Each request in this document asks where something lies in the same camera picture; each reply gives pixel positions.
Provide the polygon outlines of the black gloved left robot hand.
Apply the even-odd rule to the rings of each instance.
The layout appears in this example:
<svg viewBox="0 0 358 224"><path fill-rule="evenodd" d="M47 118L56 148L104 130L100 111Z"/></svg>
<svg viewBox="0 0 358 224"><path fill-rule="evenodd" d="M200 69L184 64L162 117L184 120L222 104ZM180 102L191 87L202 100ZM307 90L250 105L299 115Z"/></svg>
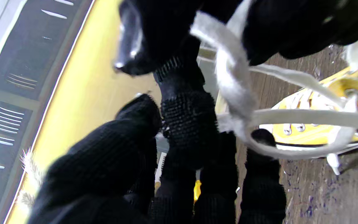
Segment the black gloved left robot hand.
<svg viewBox="0 0 358 224"><path fill-rule="evenodd" d="M195 59L154 72L126 104L48 169L28 224L234 224L236 137L220 133Z"/></svg>

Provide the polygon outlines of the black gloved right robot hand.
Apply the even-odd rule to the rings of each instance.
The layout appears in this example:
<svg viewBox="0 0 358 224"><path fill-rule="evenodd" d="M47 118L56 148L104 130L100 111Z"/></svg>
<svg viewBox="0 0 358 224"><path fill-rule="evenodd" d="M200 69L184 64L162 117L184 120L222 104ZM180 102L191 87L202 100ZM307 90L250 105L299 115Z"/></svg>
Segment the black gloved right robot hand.
<svg viewBox="0 0 358 224"><path fill-rule="evenodd" d="M197 11L227 25L241 0L124 0L113 67L145 75L185 46ZM297 59L358 41L358 0L252 0L240 32L250 65L279 53Z"/></svg>

